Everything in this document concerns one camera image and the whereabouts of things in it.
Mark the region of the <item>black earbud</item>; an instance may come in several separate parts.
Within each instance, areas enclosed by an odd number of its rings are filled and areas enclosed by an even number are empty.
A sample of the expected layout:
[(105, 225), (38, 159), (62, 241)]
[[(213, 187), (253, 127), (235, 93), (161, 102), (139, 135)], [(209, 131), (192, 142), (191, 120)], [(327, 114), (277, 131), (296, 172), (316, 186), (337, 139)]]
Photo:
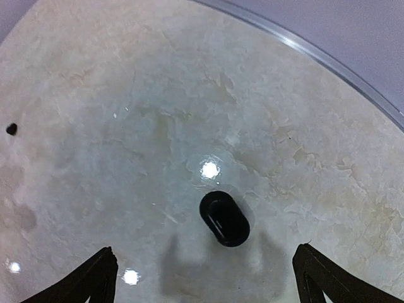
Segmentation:
[(11, 135), (11, 136), (15, 136), (16, 133), (18, 131), (18, 125), (15, 123), (11, 123), (7, 128), (6, 128), (6, 132)]

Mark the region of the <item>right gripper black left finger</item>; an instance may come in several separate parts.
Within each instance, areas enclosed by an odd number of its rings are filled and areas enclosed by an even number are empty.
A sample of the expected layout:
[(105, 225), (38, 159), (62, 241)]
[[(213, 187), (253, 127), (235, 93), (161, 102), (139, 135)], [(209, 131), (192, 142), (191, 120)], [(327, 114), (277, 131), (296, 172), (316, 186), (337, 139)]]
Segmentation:
[(118, 264), (104, 247), (65, 278), (25, 302), (114, 302)]

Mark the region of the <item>black oval charging case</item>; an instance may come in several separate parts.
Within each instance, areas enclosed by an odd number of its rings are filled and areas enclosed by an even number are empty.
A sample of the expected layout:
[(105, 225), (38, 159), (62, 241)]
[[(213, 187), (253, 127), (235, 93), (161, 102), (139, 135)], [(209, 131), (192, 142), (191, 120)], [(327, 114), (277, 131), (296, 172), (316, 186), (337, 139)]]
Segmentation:
[(217, 241), (225, 247), (237, 247), (247, 241), (251, 228), (233, 197), (223, 191), (206, 194), (199, 214)]

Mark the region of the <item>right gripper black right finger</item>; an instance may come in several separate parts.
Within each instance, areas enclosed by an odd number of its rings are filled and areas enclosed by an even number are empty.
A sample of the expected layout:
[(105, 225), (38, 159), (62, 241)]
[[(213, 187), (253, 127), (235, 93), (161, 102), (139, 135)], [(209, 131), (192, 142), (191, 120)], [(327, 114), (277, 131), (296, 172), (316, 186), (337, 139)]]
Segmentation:
[(351, 275), (310, 244), (299, 244), (292, 265), (301, 302), (401, 302)]

